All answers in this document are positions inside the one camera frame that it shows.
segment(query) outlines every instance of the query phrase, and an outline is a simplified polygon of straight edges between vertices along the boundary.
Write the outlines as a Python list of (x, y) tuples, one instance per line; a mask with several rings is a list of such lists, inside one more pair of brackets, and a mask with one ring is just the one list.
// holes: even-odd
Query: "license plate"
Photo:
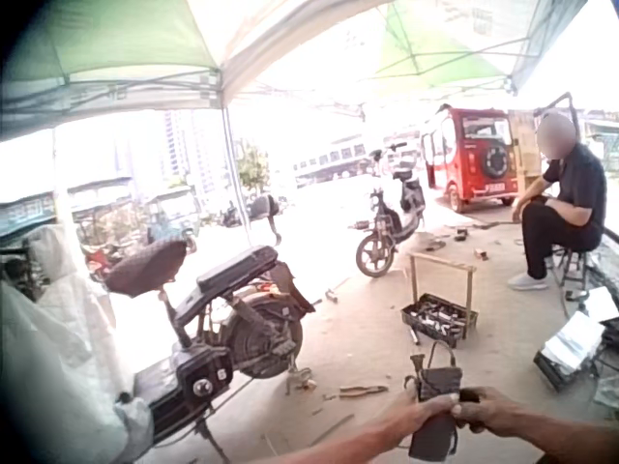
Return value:
[(503, 183), (487, 185), (487, 191), (489, 193), (496, 193), (497, 191), (503, 191), (503, 190), (505, 190), (505, 184)]

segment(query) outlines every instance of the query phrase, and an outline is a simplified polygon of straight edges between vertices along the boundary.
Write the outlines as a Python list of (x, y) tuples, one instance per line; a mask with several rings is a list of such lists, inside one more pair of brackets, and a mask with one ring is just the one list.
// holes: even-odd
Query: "kickstand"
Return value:
[(299, 370), (294, 355), (290, 356), (288, 377), (286, 378), (286, 396), (290, 395), (290, 386), (292, 384), (304, 385), (310, 378), (311, 369), (309, 367), (304, 367)]
[(206, 418), (200, 418), (195, 422), (195, 431), (202, 435), (202, 438), (205, 438), (211, 443), (217, 454), (221, 457), (223, 464), (230, 464), (230, 459), (228, 459), (228, 456), (225, 455), (223, 449), (215, 441), (215, 437), (211, 433), (209, 426), (206, 424)]

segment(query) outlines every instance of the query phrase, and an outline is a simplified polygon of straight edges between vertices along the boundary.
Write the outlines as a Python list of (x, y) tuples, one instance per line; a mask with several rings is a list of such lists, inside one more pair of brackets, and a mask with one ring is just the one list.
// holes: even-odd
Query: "white sneaker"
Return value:
[(507, 284), (513, 290), (544, 290), (548, 288), (545, 278), (533, 278), (527, 273), (518, 274), (508, 280)]

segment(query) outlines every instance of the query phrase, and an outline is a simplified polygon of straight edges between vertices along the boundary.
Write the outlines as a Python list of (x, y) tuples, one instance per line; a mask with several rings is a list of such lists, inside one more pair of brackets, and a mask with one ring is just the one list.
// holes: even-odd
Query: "black shirt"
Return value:
[(606, 176), (600, 160), (581, 143), (563, 162), (554, 159), (544, 173), (547, 182), (558, 182), (561, 191), (557, 199), (571, 205), (593, 210), (589, 223), (604, 227), (606, 216)]

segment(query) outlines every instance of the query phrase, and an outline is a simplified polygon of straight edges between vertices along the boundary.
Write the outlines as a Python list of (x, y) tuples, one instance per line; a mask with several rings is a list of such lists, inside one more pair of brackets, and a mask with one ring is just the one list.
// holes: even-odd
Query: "stool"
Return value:
[[(586, 251), (573, 251), (572, 249), (569, 249), (569, 248), (563, 248), (562, 250), (559, 250), (559, 253), (561, 253), (561, 259), (559, 260), (559, 265), (557, 266), (557, 269), (558, 270), (563, 269), (563, 276), (561, 277), (561, 282), (559, 283), (559, 285), (563, 287), (565, 286), (566, 280), (570, 280), (572, 282), (578, 282), (580, 286), (582, 287), (581, 288), (582, 291), (586, 290), (587, 289), (587, 252)], [(574, 254), (576, 254), (577, 256), (575, 262), (573, 261)], [(576, 265), (576, 276), (574, 277), (569, 275), (572, 264)]]

